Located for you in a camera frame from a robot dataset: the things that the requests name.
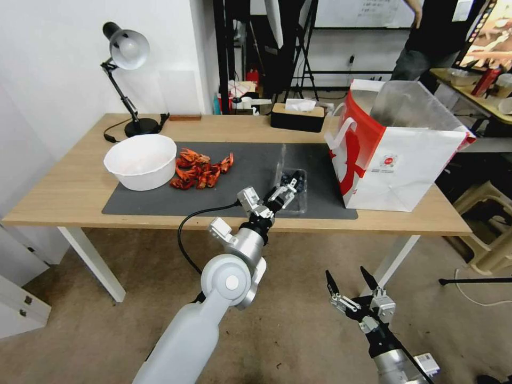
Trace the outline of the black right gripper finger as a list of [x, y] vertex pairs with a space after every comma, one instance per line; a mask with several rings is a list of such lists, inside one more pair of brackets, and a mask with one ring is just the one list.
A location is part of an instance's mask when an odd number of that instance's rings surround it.
[[342, 313], [356, 313], [361, 310], [361, 306], [349, 299], [348, 297], [341, 295], [336, 285], [334, 278], [331, 273], [326, 270], [326, 286], [330, 294], [330, 303]]
[[377, 280], [374, 278], [372, 274], [370, 274], [363, 266], [360, 266], [360, 271], [363, 276], [363, 279], [366, 283], [366, 288], [359, 295], [360, 298], [363, 297], [373, 297], [379, 298], [387, 295], [386, 289], [381, 287]]

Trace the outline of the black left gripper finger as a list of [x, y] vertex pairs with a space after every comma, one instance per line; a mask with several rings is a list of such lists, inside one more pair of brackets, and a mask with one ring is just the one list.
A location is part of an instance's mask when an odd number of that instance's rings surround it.
[[297, 189], [292, 185], [279, 186], [276, 189], [276, 201], [280, 201], [280, 210], [286, 209], [287, 206], [294, 200], [297, 194]]
[[299, 192], [299, 170], [280, 171], [277, 176], [276, 186], [269, 192], [266, 202], [280, 198], [284, 203], [289, 203]]

